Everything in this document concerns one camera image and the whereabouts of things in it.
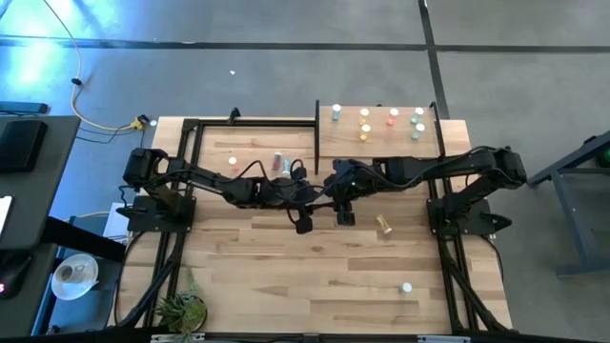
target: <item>potted plant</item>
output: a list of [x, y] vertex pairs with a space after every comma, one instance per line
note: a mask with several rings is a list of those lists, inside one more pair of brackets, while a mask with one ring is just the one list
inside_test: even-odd
[[161, 316], [160, 325], [166, 325], [170, 332], [180, 333], [180, 342], [191, 343], [192, 334], [199, 330], [208, 317], [206, 304], [197, 296], [197, 284], [193, 272], [187, 269], [189, 290], [161, 299], [156, 314]]

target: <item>black desk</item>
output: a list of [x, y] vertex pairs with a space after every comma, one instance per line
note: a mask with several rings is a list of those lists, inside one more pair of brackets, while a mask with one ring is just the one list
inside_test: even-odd
[[121, 262], [125, 247], [49, 217], [68, 162], [80, 119], [75, 116], [0, 117], [0, 132], [10, 121], [42, 120], [47, 133], [32, 172], [0, 174], [0, 196], [13, 197], [0, 235], [0, 250], [28, 249], [33, 260], [19, 294], [0, 300], [0, 337], [28, 336], [40, 308], [58, 245]]

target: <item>concrete floor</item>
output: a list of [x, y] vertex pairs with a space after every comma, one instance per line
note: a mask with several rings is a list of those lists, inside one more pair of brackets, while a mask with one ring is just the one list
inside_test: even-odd
[[[146, 41], [423, 43], [415, 0], [55, 0], [79, 38]], [[428, 0], [438, 44], [610, 45], [603, 0]], [[40, 1], [14, 0], [0, 33], [65, 36]], [[314, 102], [425, 106], [434, 100], [421, 51], [83, 50], [87, 87], [78, 108], [118, 126], [139, 114], [313, 115]], [[440, 53], [451, 118], [473, 144], [510, 145], [533, 174], [610, 128], [608, 54]], [[73, 50], [0, 48], [0, 99], [41, 101], [71, 114]], [[84, 137], [99, 138], [80, 133]], [[104, 211], [139, 133], [109, 145], [77, 141], [51, 213]], [[150, 145], [153, 131], [146, 133]], [[550, 184], [498, 192], [514, 220], [498, 235], [515, 328], [610, 341], [610, 273], [559, 281], [576, 262]]]

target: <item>wooden platform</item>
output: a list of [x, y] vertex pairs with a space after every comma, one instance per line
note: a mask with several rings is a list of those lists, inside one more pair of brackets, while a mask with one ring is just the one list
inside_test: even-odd
[[[369, 110], [367, 124], [371, 132], [366, 142], [360, 136], [360, 110]], [[432, 110], [423, 108], [419, 123], [426, 128], [418, 140], [411, 139], [415, 125], [411, 116], [415, 108], [400, 107], [393, 126], [387, 124], [389, 107], [343, 106], [339, 120], [332, 120], [333, 108], [320, 107], [320, 156], [322, 157], [390, 157], [438, 156], [437, 135]]]
[[[182, 120], [160, 118], [152, 146], [175, 155]], [[464, 121], [441, 124], [448, 154], [470, 148]], [[269, 176], [276, 177], [271, 171], [273, 155], [281, 151], [289, 158], [302, 158], [309, 180], [321, 184], [333, 172], [332, 158], [321, 158], [320, 175], [314, 177], [313, 141], [311, 129], [207, 128], [200, 166], [234, 175], [227, 162], [230, 156], [241, 168], [260, 159]], [[463, 184], [458, 178], [454, 189]], [[315, 230], [306, 235], [295, 233], [285, 212], [238, 210], [209, 192], [196, 191], [195, 196], [197, 213], [182, 261], [184, 268], [193, 270], [200, 296], [210, 308], [202, 331], [450, 331], [437, 242], [428, 232], [424, 213], [425, 185], [355, 201], [355, 227], [339, 227], [331, 210], [317, 212]], [[380, 213], [394, 228], [390, 236], [384, 236], [375, 221]], [[120, 317], [151, 281], [158, 239], [158, 233], [147, 233], [132, 249], [121, 284]], [[494, 251], [479, 237], [464, 241], [475, 290], [498, 320], [510, 327]], [[179, 290], [187, 289], [185, 281], [182, 273]], [[398, 291], [403, 282], [413, 284], [411, 293]], [[462, 299], [461, 292], [457, 298]]]

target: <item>small wooden block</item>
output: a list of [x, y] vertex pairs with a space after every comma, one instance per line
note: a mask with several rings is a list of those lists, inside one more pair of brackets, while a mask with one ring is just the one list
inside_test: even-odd
[[[367, 124], [371, 126], [366, 141], [360, 140], [360, 110], [369, 110]], [[321, 157], [437, 157], [439, 154], [434, 115], [429, 108], [419, 123], [425, 131], [418, 140], [411, 138], [416, 126], [411, 123], [415, 108], [400, 107], [393, 126], [387, 124], [389, 107], [344, 106], [339, 120], [332, 119], [333, 108], [320, 107]]]

